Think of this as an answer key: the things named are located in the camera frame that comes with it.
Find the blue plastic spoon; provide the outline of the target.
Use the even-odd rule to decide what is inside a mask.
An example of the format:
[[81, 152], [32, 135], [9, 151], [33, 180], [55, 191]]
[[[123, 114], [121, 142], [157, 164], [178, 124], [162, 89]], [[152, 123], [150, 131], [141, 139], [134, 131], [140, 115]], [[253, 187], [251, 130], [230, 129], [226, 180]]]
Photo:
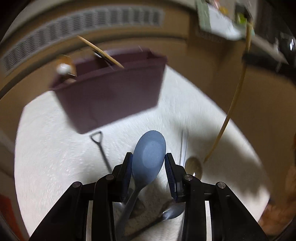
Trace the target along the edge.
[[135, 190], [131, 194], [115, 227], [116, 240], [121, 240], [125, 225], [132, 213], [140, 191], [151, 184], [160, 172], [166, 154], [164, 136], [155, 130], [148, 131], [137, 142], [132, 158], [132, 175]]

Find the grey ventilation grille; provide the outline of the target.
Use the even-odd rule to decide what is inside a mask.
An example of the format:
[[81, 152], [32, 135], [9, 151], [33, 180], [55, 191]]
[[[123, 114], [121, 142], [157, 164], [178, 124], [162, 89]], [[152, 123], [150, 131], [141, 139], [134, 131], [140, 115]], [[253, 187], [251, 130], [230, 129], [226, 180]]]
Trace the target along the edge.
[[13, 45], [1, 57], [4, 75], [41, 50], [93, 30], [122, 26], [156, 26], [163, 24], [165, 12], [150, 6], [107, 6], [75, 11], [52, 20]]

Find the shovel shaped metal spoon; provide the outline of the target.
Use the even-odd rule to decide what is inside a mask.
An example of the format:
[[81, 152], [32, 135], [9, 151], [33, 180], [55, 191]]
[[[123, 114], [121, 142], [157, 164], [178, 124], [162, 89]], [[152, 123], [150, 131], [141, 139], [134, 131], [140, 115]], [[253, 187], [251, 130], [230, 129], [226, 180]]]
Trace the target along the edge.
[[[104, 160], [104, 163], [109, 171], [109, 173], [112, 173], [112, 168], [111, 168], [111, 165], [105, 155], [105, 152], [103, 150], [103, 147], [102, 147], [102, 139], [103, 139], [103, 133], [102, 131], [97, 131], [97, 132], [94, 132], [90, 135], [90, 138], [91, 140], [97, 144], [97, 146], [99, 147], [99, 150], [100, 150], [100, 153], [103, 157], [103, 160]], [[122, 203], [122, 202], [115, 202], [115, 207], [119, 210], [119, 211], [123, 211], [123, 209], [125, 208], [125, 204]]]

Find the dark purple utensil holder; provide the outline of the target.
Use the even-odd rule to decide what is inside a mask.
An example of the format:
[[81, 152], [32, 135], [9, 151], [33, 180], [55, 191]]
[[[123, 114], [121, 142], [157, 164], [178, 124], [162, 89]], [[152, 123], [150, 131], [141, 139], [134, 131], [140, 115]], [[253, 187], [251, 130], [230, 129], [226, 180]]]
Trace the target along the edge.
[[77, 75], [66, 83], [58, 74], [50, 84], [77, 133], [83, 134], [158, 104], [167, 63], [148, 48], [109, 50], [123, 65], [97, 56], [76, 61]]

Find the wooden spoon in holder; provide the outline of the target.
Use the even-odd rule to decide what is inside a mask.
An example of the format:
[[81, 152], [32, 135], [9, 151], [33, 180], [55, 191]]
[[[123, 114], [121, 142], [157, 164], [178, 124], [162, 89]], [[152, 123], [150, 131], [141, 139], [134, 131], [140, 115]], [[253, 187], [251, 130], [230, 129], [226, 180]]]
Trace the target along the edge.
[[60, 55], [57, 58], [56, 72], [60, 76], [60, 82], [72, 84], [76, 82], [76, 66], [67, 55]]

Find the white ball handle spoon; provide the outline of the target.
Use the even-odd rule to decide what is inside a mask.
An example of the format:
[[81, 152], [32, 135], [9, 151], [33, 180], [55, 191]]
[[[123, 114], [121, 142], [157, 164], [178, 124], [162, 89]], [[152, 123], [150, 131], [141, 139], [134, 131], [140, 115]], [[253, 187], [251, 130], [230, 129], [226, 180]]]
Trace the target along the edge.
[[66, 76], [66, 75], [71, 75], [71, 76], [76, 76], [76, 73], [74, 69], [72, 68], [71, 65], [66, 64], [66, 63], [61, 63], [56, 67], [56, 72], [60, 75]]

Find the black utensil in holder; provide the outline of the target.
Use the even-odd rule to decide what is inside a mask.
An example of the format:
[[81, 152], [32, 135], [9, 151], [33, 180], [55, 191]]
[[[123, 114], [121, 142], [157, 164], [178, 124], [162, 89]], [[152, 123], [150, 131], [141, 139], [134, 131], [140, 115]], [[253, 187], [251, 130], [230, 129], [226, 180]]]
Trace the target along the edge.
[[113, 62], [111, 62], [108, 58], [106, 58], [105, 56], [103, 56], [101, 53], [97, 52], [97, 51], [93, 51], [94, 55], [96, 56], [97, 62], [103, 66], [103, 67], [108, 67], [108, 66], [114, 66], [115, 64]]

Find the dark long handled spoon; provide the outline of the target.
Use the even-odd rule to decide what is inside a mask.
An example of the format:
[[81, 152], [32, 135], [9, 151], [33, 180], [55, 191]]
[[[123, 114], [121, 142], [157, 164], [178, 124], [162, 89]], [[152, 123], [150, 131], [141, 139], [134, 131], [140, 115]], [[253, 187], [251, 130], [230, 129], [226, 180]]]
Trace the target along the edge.
[[187, 174], [191, 174], [201, 180], [203, 169], [202, 164], [198, 158], [191, 156], [186, 157], [187, 147], [188, 147], [188, 131], [182, 130], [182, 138], [181, 138], [181, 150], [180, 150], [180, 159], [179, 165], [185, 168]]

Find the green white hanging cloth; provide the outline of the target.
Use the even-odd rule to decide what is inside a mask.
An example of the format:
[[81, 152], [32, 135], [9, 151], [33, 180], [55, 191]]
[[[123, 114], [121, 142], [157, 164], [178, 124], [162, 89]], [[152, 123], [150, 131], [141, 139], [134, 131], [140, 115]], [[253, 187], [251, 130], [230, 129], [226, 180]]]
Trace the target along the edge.
[[195, 1], [199, 29], [230, 41], [246, 36], [247, 23], [253, 21], [250, 1]]

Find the silver metal spoon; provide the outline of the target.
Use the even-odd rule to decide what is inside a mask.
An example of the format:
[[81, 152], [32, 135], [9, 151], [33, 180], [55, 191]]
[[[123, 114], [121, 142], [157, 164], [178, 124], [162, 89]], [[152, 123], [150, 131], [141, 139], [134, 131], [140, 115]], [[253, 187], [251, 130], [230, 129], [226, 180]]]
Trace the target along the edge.
[[184, 202], [175, 202], [173, 199], [165, 202], [160, 210], [159, 218], [161, 221], [170, 220], [180, 216], [185, 210]]

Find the wooden chopstick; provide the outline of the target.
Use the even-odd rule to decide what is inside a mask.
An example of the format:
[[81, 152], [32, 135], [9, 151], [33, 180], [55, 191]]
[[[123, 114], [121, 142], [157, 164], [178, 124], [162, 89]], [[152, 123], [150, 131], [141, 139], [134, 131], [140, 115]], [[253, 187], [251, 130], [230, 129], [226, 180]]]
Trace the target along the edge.
[[[252, 23], [253, 23], [252, 17], [248, 18], [247, 23], [246, 23], [246, 36], [245, 36], [244, 54], [248, 53], [250, 51], [251, 35], [252, 35], [252, 29], [253, 29]], [[243, 62], [239, 82], [237, 84], [237, 87], [236, 87], [236, 90], [235, 90], [231, 105], [230, 105], [230, 107], [228, 109], [227, 116], [226, 116], [226, 118], [224, 120], [224, 123], [223, 123], [223, 125], [222, 125], [216, 139], [215, 139], [214, 144], [212, 145], [212, 147], [211, 147], [209, 153], [207, 154], [207, 156], [204, 158], [204, 161], [203, 161], [204, 164], [212, 156], [213, 152], [215, 151], [218, 143], [220, 142], [220, 140], [222, 138], [222, 135], [224, 134], [224, 132], [225, 132], [225, 130], [227, 128], [227, 125], [228, 125], [228, 123], [229, 123], [229, 121], [231, 119], [234, 108], [236, 107], [236, 104], [238, 102], [239, 96], [240, 96], [241, 91], [242, 91], [243, 83], [244, 83], [244, 80], [245, 80], [246, 70], [247, 70], [247, 64], [245, 62]]]
[[99, 53], [101, 56], [104, 57], [104, 59], [107, 59], [109, 62], [117, 65], [120, 68], [124, 68], [124, 66], [119, 63], [117, 60], [115, 60], [114, 58], [112, 58], [110, 55], [108, 55], [106, 52], [104, 52], [102, 49], [100, 49], [99, 47], [97, 47], [96, 45], [92, 44], [91, 42], [89, 42], [88, 40], [86, 40], [85, 38], [77, 35], [77, 38], [79, 40], [81, 40], [82, 42], [84, 42], [86, 45], [88, 45], [89, 47], [91, 47], [93, 50], [95, 50], [97, 53]]

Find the white lace table mat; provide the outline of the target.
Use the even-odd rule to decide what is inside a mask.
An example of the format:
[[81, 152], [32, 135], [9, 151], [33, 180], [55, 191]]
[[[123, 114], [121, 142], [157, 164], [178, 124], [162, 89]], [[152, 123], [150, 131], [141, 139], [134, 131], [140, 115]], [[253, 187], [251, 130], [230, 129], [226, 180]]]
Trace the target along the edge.
[[[132, 152], [150, 130], [163, 134], [166, 150], [180, 159], [182, 133], [188, 134], [186, 156], [204, 159], [225, 113], [199, 88], [166, 68], [158, 106], [103, 126], [102, 146], [111, 166]], [[45, 92], [23, 109], [15, 147], [15, 186], [29, 234], [75, 181], [97, 181], [108, 170], [88, 134], [71, 126], [55, 94]], [[203, 167], [202, 181], [225, 182], [255, 219], [269, 201], [269, 181], [251, 144], [234, 123]]]

